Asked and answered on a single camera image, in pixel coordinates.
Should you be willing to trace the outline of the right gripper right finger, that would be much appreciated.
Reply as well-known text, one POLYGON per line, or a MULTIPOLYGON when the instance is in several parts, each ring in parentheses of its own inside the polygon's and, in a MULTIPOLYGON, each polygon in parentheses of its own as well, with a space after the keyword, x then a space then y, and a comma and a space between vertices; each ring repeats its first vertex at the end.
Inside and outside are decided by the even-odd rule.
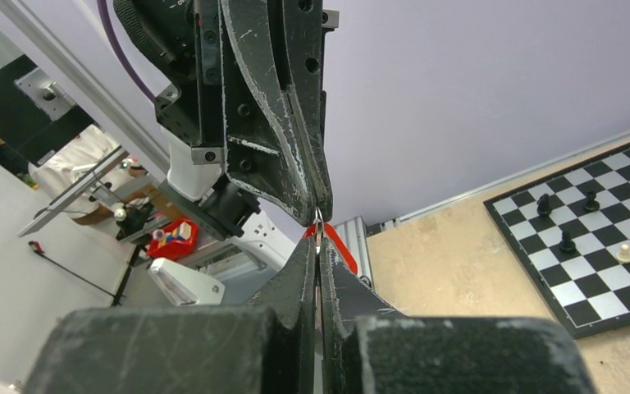
POLYGON ((524 316, 408 316, 329 240, 319 250, 328 393, 593 393, 564 328, 524 316))

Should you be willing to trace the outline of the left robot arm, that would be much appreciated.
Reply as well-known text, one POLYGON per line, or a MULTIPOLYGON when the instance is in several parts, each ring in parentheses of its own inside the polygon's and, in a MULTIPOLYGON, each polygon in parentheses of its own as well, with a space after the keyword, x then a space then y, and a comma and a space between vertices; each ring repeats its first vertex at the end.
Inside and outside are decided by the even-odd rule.
POLYGON ((157 121, 199 166, 297 223, 333 211, 324 153, 319 1, 116 1, 132 44, 169 80, 157 121))

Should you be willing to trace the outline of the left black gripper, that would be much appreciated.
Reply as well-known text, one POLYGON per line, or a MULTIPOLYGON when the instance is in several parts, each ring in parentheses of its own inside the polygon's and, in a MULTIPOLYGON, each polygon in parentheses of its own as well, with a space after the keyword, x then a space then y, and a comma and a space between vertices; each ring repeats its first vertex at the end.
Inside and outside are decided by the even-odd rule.
POLYGON ((338 22, 321 1, 154 4, 154 62, 177 91, 157 119, 190 146, 227 143, 231 181, 303 227, 332 215, 322 57, 338 22))

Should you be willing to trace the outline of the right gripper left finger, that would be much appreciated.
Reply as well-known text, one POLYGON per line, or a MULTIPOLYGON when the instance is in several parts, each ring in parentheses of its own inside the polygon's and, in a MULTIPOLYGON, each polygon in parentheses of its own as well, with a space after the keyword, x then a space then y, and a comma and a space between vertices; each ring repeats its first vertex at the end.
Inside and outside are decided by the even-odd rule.
POLYGON ((83 309, 51 332, 27 393, 310 393, 313 238, 244 303, 83 309))

